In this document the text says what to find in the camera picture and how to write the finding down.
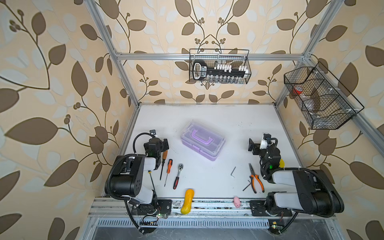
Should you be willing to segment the purple clear plastic tool box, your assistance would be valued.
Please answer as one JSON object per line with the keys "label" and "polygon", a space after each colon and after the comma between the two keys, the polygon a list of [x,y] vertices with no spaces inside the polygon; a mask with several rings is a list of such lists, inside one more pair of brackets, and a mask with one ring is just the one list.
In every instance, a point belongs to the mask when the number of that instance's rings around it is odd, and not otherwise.
{"label": "purple clear plastic tool box", "polygon": [[214,162],[221,153],[226,138],[202,123],[191,121],[181,134],[182,143],[201,156]]}

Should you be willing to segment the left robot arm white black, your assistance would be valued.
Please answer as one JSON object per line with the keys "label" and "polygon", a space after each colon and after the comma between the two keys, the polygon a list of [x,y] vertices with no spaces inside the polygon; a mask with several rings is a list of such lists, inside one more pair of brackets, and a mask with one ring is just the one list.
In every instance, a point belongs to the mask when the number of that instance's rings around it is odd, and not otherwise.
{"label": "left robot arm white black", "polygon": [[133,141],[133,153],[117,156],[105,184],[105,192],[124,202],[128,216],[141,234],[155,230],[161,218],[172,210],[172,200],[159,200],[156,189],[143,186],[144,173],[151,174],[163,167],[169,144],[156,131],[138,134]]}

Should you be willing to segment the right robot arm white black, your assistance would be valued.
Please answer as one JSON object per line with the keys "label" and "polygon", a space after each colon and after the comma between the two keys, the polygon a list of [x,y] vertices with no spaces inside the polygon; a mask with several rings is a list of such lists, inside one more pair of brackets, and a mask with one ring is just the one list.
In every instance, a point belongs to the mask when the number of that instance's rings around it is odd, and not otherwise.
{"label": "right robot arm white black", "polygon": [[265,192],[262,180],[296,189],[292,193],[270,192],[263,201],[249,202],[254,217],[290,217],[284,225],[273,223],[269,229],[271,234],[283,234],[299,214],[331,218],[345,210],[342,197],[323,170],[283,166],[277,138],[264,134],[260,143],[249,139],[248,150],[260,158],[260,174],[249,166],[250,185],[254,193],[257,192],[256,185],[260,185],[262,192]]}

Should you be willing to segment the orange handle screwdriver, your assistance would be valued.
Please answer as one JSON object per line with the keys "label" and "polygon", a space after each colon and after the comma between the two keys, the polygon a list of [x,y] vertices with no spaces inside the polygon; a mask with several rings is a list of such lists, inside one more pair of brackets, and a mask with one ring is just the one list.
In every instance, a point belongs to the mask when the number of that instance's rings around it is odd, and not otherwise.
{"label": "orange handle screwdriver", "polygon": [[165,181],[164,187],[166,186],[168,176],[169,176],[171,169],[172,169],[172,165],[173,165],[173,160],[169,159],[168,165],[167,165],[167,175],[166,175],[166,181]]}

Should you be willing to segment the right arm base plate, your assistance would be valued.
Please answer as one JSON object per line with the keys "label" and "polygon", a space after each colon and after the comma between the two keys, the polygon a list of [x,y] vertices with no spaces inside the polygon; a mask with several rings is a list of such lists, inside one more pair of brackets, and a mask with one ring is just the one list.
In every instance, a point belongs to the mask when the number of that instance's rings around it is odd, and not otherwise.
{"label": "right arm base plate", "polygon": [[292,211],[286,208],[277,207],[275,204],[267,203],[266,200],[249,201],[253,217],[292,217]]}

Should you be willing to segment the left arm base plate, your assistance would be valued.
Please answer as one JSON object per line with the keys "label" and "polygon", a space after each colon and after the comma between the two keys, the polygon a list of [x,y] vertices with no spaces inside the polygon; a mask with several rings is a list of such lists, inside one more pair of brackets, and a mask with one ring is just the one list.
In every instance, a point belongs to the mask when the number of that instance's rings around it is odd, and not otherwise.
{"label": "left arm base plate", "polygon": [[156,215],[167,218],[171,214],[172,203],[171,199],[153,199],[151,204],[133,205],[132,210],[138,216]]}

